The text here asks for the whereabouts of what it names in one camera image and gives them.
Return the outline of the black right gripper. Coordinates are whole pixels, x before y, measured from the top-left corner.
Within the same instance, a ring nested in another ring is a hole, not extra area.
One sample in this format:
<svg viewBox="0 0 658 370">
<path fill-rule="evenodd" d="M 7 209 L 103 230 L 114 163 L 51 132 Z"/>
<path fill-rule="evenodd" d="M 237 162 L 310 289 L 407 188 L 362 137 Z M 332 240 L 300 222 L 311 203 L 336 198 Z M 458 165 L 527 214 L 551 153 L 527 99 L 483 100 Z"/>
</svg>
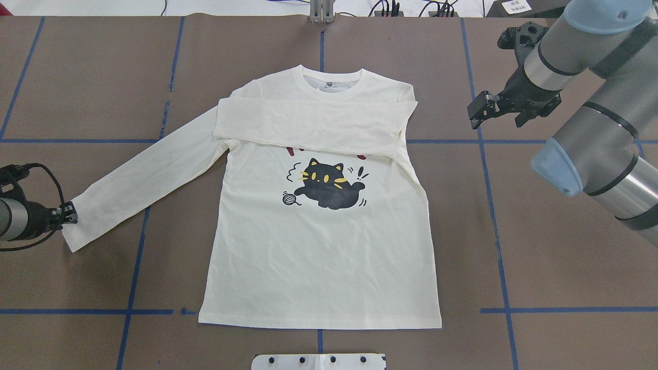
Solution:
<svg viewBox="0 0 658 370">
<path fill-rule="evenodd" d="M 500 94 L 484 90 L 475 96 L 467 106 L 468 119 L 471 129 L 477 130 L 484 120 L 517 113 L 515 124 L 520 128 L 536 117 L 547 117 L 561 102 L 560 91 L 537 87 L 522 69 L 517 69 Z"/>
</svg>

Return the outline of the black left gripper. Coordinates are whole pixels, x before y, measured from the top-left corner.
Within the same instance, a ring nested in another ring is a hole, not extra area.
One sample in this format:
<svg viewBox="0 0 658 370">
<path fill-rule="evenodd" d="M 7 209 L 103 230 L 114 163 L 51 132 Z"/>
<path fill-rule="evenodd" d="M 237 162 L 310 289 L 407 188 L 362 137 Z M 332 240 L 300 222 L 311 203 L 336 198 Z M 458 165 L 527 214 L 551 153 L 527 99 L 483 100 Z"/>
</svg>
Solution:
<svg viewBox="0 0 658 370">
<path fill-rule="evenodd" d="M 59 208 L 49 208 L 48 232 L 61 230 L 63 225 L 72 225 L 78 223 L 78 214 L 75 204 L 68 201 Z"/>
</svg>

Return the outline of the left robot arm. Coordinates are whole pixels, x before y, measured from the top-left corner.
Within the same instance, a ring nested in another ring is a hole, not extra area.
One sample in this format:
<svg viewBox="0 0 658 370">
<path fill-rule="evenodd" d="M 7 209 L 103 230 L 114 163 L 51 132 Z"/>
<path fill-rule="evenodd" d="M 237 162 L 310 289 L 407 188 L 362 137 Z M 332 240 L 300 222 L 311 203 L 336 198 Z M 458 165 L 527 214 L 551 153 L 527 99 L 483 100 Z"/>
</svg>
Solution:
<svg viewBox="0 0 658 370">
<path fill-rule="evenodd" d="M 78 214 L 72 202 L 64 208 L 46 208 L 35 201 L 21 203 L 2 198 L 1 241 L 31 241 L 45 233 L 61 230 L 63 225 L 76 224 Z"/>
</svg>

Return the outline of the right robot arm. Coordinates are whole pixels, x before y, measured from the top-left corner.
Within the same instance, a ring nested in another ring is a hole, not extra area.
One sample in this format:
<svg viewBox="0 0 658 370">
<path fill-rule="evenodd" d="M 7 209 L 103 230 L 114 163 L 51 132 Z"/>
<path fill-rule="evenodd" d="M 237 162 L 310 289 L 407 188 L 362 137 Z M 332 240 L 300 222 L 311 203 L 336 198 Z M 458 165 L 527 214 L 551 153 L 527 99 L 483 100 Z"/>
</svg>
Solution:
<svg viewBox="0 0 658 370">
<path fill-rule="evenodd" d="M 517 127 L 547 117 L 561 91 L 589 70 L 604 80 L 531 161 L 566 196 L 585 193 L 625 227 L 656 244 L 657 171 L 630 149 L 656 122 L 656 20 L 651 1 L 571 1 L 550 27 L 525 23 L 497 45 L 515 52 L 517 69 L 497 94 L 468 105 L 473 129 L 515 113 Z"/>
</svg>

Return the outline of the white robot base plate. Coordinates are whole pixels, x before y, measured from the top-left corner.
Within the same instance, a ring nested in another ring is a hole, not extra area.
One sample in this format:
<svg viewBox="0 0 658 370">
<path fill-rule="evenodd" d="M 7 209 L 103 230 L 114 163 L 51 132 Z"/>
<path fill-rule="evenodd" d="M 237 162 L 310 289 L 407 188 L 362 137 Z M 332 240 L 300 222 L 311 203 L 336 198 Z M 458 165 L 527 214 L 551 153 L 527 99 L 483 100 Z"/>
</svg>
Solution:
<svg viewBox="0 0 658 370">
<path fill-rule="evenodd" d="M 256 356 L 251 369 L 386 369 L 384 354 L 263 354 Z"/>
</svg>

